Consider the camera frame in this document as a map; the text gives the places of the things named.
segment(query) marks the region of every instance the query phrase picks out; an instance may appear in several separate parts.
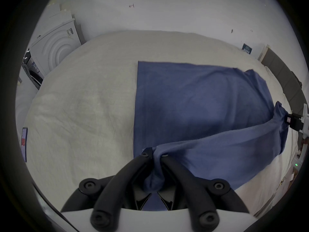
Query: headboard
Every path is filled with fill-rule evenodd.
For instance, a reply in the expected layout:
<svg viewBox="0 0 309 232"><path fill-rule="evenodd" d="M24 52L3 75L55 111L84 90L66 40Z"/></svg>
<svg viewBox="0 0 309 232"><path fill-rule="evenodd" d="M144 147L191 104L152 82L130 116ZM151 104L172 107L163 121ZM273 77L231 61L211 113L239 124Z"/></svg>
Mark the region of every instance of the headboard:
<svg viewBox="0 0 309 232"><path fill-rule="evenodd" d="M292 112L302 115L304 103L307 103L302 91L302 83L284 62L268 47L264 47L259 61L267 66L278 79L283 93L286 95Z"/></svg>

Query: white wall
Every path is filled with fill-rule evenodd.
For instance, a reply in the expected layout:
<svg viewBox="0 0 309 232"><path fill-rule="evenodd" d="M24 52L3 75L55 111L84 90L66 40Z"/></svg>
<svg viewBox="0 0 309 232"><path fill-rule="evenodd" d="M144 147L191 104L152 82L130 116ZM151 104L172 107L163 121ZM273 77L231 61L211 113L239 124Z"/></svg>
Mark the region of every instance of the white wall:
<svg viewBox="0 0 309 232"><path fill-rule="evenodd" d="M81 24L86 41L107 32L137 29L198 33L246 43L259 56L264 45L303 83L309 101L308 68L295 33L276 0L57 0Z"/></svg>

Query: bed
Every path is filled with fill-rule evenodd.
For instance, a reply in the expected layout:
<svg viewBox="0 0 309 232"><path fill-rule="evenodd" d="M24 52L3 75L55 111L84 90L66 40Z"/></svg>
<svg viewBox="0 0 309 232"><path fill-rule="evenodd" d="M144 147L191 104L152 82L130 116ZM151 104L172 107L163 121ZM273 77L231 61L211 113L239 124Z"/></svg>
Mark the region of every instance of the bed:
<svg viewBox="0 0 309 232"><path fill-rule="evenodd" d="M29 109L27 167L58 210L85 178L116 174L133 158L137 62L179 62L253 69L274 104L290 113L273 72L223 41L193 33L123 31L96 37L68 55L44 79ZM289 129L282 154L236 192L251 214L276 192L297 151Z"/></svg>

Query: white appliance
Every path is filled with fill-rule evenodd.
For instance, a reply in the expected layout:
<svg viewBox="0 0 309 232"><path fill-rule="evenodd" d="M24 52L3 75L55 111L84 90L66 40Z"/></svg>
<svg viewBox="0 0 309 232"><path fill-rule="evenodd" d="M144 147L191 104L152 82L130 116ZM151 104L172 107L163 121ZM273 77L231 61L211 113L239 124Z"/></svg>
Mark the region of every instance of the white appliance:
<svg viewBox="0 0 309 232"><path fill-rule="evenodd" d="M52 28L30 45L31 56L44 77L81 46L74 20Z"/></svg>

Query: black bracket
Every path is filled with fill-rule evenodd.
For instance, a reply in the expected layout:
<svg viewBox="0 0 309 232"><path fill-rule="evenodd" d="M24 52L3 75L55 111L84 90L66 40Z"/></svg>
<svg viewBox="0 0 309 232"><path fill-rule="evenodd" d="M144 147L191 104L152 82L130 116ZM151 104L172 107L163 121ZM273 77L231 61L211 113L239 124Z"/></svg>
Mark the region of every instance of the black bracket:
<svg viewBox="0 0 309 232"><path fill-rule="evenodd" d="M96 230L117 230L120 209L141 210L151 195L143 184L153 169L152 154L146 148L115 176L82 180L61 212L93 208L90 222ZM163 155L160 163L165 182L158 194L168 210L188 208L194 231L213 231L219 224L216 209L249 213L227 181L195 177L172 156Z"/></svg>

